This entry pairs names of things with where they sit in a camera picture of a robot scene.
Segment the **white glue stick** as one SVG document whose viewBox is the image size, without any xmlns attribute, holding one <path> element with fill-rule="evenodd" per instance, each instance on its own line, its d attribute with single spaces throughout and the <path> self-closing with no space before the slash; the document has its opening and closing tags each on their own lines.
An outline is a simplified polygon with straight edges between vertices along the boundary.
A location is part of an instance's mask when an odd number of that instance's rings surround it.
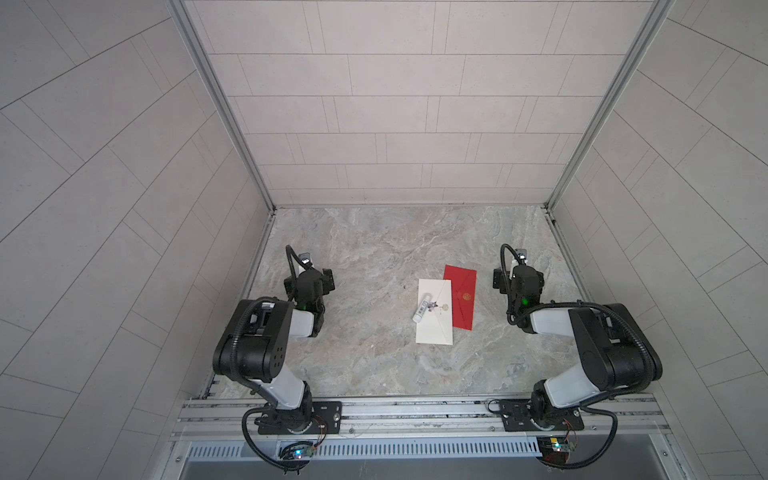
<svg viewBox="0 0 768 480">
<path fill-rule="evenodd" d="M 422 321 L 422 319 L 424 318 L 424 315 L 431 308 L 432 308 L 432 295 L 429 294 L 429 293 L 424 294 L 422 299 L 421 299 L 421 301 L 420 301 L 420 303 L 419 303 L 419 306 L 418 306 L 416 312 L 414 313 L 414 315 L 412 317 L 412 320 L 415 323 L 420 323 Z"/>
</svg>

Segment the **red paper envelope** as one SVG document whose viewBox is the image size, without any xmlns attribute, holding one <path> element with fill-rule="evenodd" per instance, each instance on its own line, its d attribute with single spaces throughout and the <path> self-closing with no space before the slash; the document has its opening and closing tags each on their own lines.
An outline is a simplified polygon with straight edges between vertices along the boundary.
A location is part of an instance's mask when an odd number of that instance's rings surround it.
<svg viewBox="0 0 768 480">
<path fill-rule="evenodd" d="M 453 327 L 471 331 L 474 321 L 477 271 L 446 265 L 443 279 L 451 282 Z"/>
</svg>

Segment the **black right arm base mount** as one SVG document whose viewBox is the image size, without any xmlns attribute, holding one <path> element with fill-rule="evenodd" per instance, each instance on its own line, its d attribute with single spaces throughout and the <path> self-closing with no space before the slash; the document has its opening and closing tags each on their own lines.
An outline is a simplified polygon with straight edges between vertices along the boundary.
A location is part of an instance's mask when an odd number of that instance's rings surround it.
<svg viewBox="0 0 768 480">
<path fill-rule="evenodd" d="M 489 401 L 488 410 L 501 418 L 505 432 L 565 432 L 585 428 L 578 408 L 549 410 L 542 417 L 536 417 L 529 400 L 499 399 Z"/>
</svg>

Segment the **cream paper envelope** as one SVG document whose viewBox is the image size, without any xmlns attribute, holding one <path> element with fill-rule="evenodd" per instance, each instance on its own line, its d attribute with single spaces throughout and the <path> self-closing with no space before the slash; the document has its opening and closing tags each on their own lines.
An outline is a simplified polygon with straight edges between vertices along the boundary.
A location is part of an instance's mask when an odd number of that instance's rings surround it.
<svg viewBox="0 0 768 480">
<path fill-rule="evenodd" d="M 418 305 L 424 294 L 432 295 L 432 308 L 416 323 L 417 344 L 452 345 L 452 298 L 451 282 L 440 279 L 420 279 L 418 284 Z"/>
</svg>

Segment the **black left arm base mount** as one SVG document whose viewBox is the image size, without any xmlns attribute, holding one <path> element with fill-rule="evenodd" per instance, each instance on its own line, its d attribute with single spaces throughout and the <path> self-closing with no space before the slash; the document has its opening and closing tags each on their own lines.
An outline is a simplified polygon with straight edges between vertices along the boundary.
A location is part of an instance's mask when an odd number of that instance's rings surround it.
<svg viewBox="0 0 768 480">
<path fill-rule="evenodd" d="M 259 435 L 335 435 L 340 431 L 342 408 L 340 401 L 313 401 L 311 407 L 260 413 L 253 424 Z"/>
</svg>

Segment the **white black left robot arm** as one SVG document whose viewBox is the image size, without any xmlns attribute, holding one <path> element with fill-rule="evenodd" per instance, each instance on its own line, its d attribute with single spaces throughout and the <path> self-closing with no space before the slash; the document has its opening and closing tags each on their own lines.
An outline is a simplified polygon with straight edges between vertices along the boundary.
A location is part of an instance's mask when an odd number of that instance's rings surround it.
<svg viewBox="0 0 768 480">
<path fill-rule="evenodd" d="M 246 387 L 268 403 L 267 424 L 299 431 L 312 422 L 308 384 L 285 366 L 289 340 L 316 337 L 324 323 L 324 297 L 335 289 L 330 269 L 309 268 L 285 280 L 289 300 L 241 300 L 212 358 L 215 374 Z"/>
</svg>

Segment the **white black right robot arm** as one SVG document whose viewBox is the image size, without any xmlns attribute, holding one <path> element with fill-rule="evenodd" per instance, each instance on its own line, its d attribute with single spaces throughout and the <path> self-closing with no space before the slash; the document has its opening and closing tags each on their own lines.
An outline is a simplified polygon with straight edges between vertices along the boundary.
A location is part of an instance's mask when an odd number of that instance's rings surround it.
<svg viewBox="0 0 768 480">
<path fill-rule="evenodd" d="M 493 272 L 511 325 L 527 334 L 570 338 L 577 348 L 572 367 L 534 385 L 523 415 L 533 428 L 558 428 L 582 407 L 640 392 L 661 378 L 659 355 L 623 304 L 542 303 L 543 287 L 544 275 L 528 265 Z"/>
</svg>

